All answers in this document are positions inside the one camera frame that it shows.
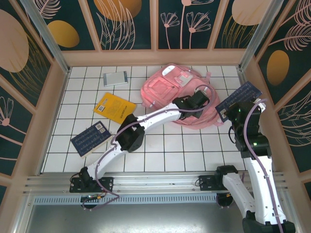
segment book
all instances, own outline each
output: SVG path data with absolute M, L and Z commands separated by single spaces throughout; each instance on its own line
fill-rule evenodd
M 101 121 L 84 130 L 71 139 L 81 158 L 85 158 L 97 150 L 111 138 L 111 133 Z
M 115 72 L 104 74 L 104 86 L 127 84 L 126 72 Z
M 135 109 L 136 104 L 107 92 L 94 108 L 94 112 L 122 124 L 125 118 L 133 113 Z

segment pink backpack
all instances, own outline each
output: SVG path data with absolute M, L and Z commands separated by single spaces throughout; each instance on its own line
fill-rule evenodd
M 141 88 L 142 105 L 157 110 L 172 102 L 176 97 L 192 96 L 199 85 L 206 84 L 213 88 L 209 84 L 209 72 L 207 72 L 206 78 L 200 78 L 200 76 L 198 72 L 188 67 L 168 64 L 143 84 Z M 208 88 L 206 89 L 207 96 L 211 99 L 211 91 Z M 191 116 L 184 120 L 177 120 L 175 123 L 194 130 L 213 124 L 221 125 L 222 123 L 217 122 L 219 115 L 215 109 L 220 103 L 216 91 L 215 95 L 215 101 L 203 111 L 199 119 Z

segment yellow book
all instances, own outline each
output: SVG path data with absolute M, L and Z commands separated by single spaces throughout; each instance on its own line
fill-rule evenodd
M 134 112 L 136 104 L 107 92 L 94 108 L 94 112 L 116 123 L 122 124 Z

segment white tile floor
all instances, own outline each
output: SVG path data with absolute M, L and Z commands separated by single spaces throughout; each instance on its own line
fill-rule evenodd
M 240 86 L 235 67 L 192 68 L 202 76 L 211 72 L 210 83 L 221 101 Z M 77 172 L 96 161 L 105 152 L 107 144 L 81 159 L 70 139 L 99 120 L 112 134 L 117 132 L 119 124 L 93 113 L 95 104 L 106 92 L 137 104 L 136 116 L 149 113 L 149 109 L 141 106 L 140 88 L 159 69 L 161 66 L 73 67 L 42 172 Z M 129 83 L 104 87 L 103 74 L 116 71 L 126 71 Z M 174 123 L 165 124 L 148 132 L 141 148 L 113 161 L 108 171 L 214 171 L 221 165 L 234 165 L 238 170 L 245 170 L 240 153 L 228 138 L 229 126 L 227 121 L 220 127 L 190 130 Z

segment purple cable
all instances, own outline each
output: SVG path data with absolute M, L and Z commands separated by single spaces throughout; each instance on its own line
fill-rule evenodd
M 280 221 L 280 218 L 278 216 L 278 212 L 277 212 L 277 207 L 276 207 L 276 199 L 274 197 L 274 194 L 273 194 L 273 189 L 272 189 L 272 185 L 271 185 L 271 182 L 270 182 L 270 178 L 268 176 L 268 173 L 266 171 L 266 169 L 264 168 L 262 162 L 260 161 L 260 159 L 258 158 L 258 156 L 256 155 L 256 153 L 254 152 L 254 150 L 251 148 L 251 145 L 249 144 L 249 141 L 247 139 L 247 124 L 248 124 L 248 121 L 252 115 L 252 113 L 254 112 L 254 110 L 258 107 L 258 105 L 260 103 L 263 103 L 263 102 L 266 102 L 267 99 L 262 99 L 260 101 L 258 101 L 257 103 L 255 103 L 255 105 L 252 107 L 252 109 L 249 111 L 247 117 L 246 117 L 246 120 L 245 120 L 245 124 L 244 124 L 244 129 L 243 129 L 243 133 L 244 133 L 244 140 L 245 140 L 245 143 L 249 149 L 249 151 L 252 153 L 253 157 L 256 159 L 256 161 L 259 163 L 259 166 L 261 167 L 262 171 L 263 171 L 263 174 L 266 178 L 266 181 L 267 181 L 267 184 L 268 184 L 268 188 L 269 188 L 269 192 L 270 192 L 270 196 L 271 196 L 271 202 L 272 202 L 272 205 L 273 205 L 273 209 L 274 209 L 274 215 L 276 217 L 276 221 L 277 221 L 277 225 L 279 227 L 279 230 L 280 230 L 280 233 L 284 233 L 283 229 L 282 229 L 282 225 L 281 225 L 281 221 Z
M 120 197 L 118 194 L 113 193 L 113 192 L 111 192 L 110 190 L 106 189 L 106 188 L 100 183 L 100 181 L 99 181 L 99 179 L 98 179 L 98 175 L 97 175 L 97 173 L 98 173 L 98 166 L 100 165 L 101 161 L 104 159 L 104 157 L 105 157 L 107 154 L 109 154 L 110 152 L 112 152 L 112 151 L 117 147 L 117 144 L 114 143 L 115 140 L 116 140 L 116 138 L 117 138 L 122 132 L 124 132 L 126 129 L 128 129 L 128 128 L 134 126 L 134 125 L 143 123 L 143 122 L 145 122 L 146 120 L 149 120 L 150 118 L 155 117 L 155 116 L 157 116 L 157 115 L 160 115 L 160 114 L 162 114 L 162 113 L 172 112 L 172 111 L 179 111 L 179 112 L 185 112 L 185 113 L 194 113 L 194 112 L 200 112 L 200 111 L 202 111 L 202 110 L 205 110 L 205 109 L 209 108 L 209 107 L 214 103 L 214 101 L 215 101 L 215 91 L 214 91 L 213 88 L 209 87 L 208 85 L 204 85 L 204 84 L 203 84 L 203 85 L 199 85 L 197 88 L 202 87 L 202 86 L 207 87 L 207 88 L 211 91 L 211 95 L 212 95 L 212 96 L 211 96 L 210 102 L 209 102 L 206 106 L 204 106 L 203 108 L 194 109 L 194 110 L 186 110 L 186 109 L 179 109 L 179 108 L 163 110 L 163 111 L 161 111 L 161 112 L 158 112 L 158 113 L 155 113 L 155 114 L 153 114 L 153 115 L 148 116 L 148 117 L 145 118 L 144 120 L 139 120 L 139 121 L 137 121 L 137 122 L 133 122 L 133 123 L 127 125 L 126 127 L 122 128 L 119 132 L 117 132 L 117 134 L 112 138 L 112 140 L 111 140 L 111 142 L 110 142 L 110 144 L 113 145 L 114 147 L 111 148 L 110 150 L 106 151 L 106 152 L 102 155 L 102 157 L 100 158 L 100 160 L 98 161 L 98 163 L 97 163 L 97 165 L 96 165 L 96 167 L 95 167 L 95 180 L 96 180 L 97 184 L 102 188 L 102 190 L 104 190 L 104 191 L 106 191 L 107 193 L 109 193 L 109 194 L 111 194 L 111 195 L 114 195 L 114 196 L 116 196 L 116 197 L 113 198 L 113 199 L 111 199 L 111 200 L 109 200 L 109 201 L 107 201 L 106 203 L 104 203 L 104 204 L 102 204 L 102 205 L 97 205 L 97 206 L 95 206 L 95 207 L 92 208 L 92 209 L 87 209 L 87 208 L 85 208 L 85 206 L 84 206 L 84 203 L 85 203 L 85 202 L 84 202 L 84 203 L 82 203 L 82 206 L 83 206 L 84 210 L 92 211 L 92 210 L 95 210 L 95 209 L 102 208 L 102 207 L 108 205 L 109 203 L 115 201 L 116 199 L 118 199 L 118 198 Z

